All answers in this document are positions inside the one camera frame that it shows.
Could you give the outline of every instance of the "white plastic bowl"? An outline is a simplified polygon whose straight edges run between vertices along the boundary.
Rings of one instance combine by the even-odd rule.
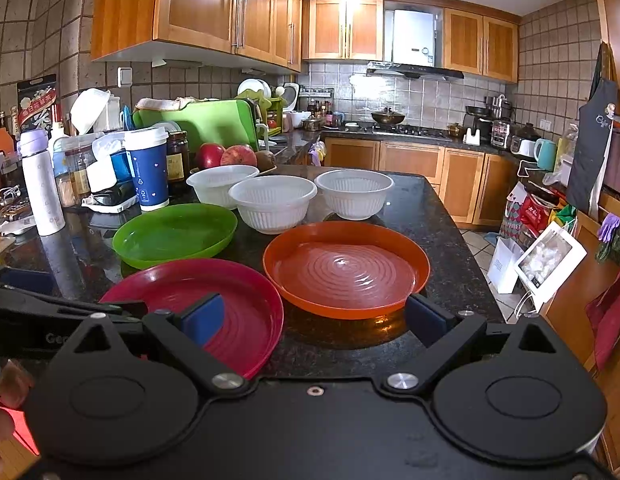
[[[394,186],[389,176],[366,170],[328,171],[314,183],[324,192],[327,206],[346,220],[365,220],[377,214]]]
[[[186,184],[194,188],[199,202],[220,205],[227,209],[236,209],[236,202],[230,198],[228,191],[234,184],[259,174],[254,166],[233,164],[218,166],[191,174]]]
[[[316,193],[312,180],[287,175],[251,178],[229,191],[244,222],[267,235],[278,235],[301,222]]]

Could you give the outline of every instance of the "door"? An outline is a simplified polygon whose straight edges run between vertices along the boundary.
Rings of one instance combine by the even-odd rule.
[[[292,9],[290,0],[274,0],[273,62],[288,66],[292,46]]]
[[[290,37],[290,63],[288,66],[292,70],[301,72],[301,2],[302,0],[290,0],[291,27]]]
[[[420,174],[431,184],[441,183],[445,148],[382,142],[379,151],[379,170]]]
[[[443,67],[481,74],[484,17],[445,9],[443,22]]]
[[[446,148],[439,198],[453,221],[472,223],[484,154]]]
[[[472,223],[500,226],[508,195],[517,183],[517,167],[504,156],[486,155],[481,191]]]
[[[233,1],[157,0],[153,39],[230,52]]]
[[[308,59],[342,59],[346,0],[310,0]]]
[[[384,1],[347,0],[346,57],[382,61]]]
[[[514,23],[484,16],[484,75],[517,81],[519,30]]]
[[[274,29],[274,0],[239,0],[236,53],[272,62],[271,34]]]
[[[378,170],[378,140],[325,139],[327,150],[324,166]]]

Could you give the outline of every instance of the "teal mug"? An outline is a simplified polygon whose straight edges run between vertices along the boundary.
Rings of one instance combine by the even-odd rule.
[[[554,170],[556,143],[552,140],[537,139],[535,142],[535,160],[539,168],[546,171]]]

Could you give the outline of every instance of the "white water bottle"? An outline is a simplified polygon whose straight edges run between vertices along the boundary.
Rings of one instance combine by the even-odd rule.
[[[17,149],[23,159],[23,176],[37,231],[40,236],[54,234],[66,225],[66,220],[56,193],[48,134],[45,130],[22,132]]]

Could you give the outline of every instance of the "apple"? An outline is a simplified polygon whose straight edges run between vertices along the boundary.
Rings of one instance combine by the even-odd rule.
[[[220,144],[215,144],[214,142],[206,142],[199,147],[199,151],[197,152],[197,166],[199,166],[202,170],[207,170],[208,168],[216,168],[217,166],[221,166],[221,156],[224,154],[226,149]]]
[[[257,156],[247,144],[230,146],[221,156],[221,165],[230,166],[231,164],[244,164],[246,166],[257,167]]]

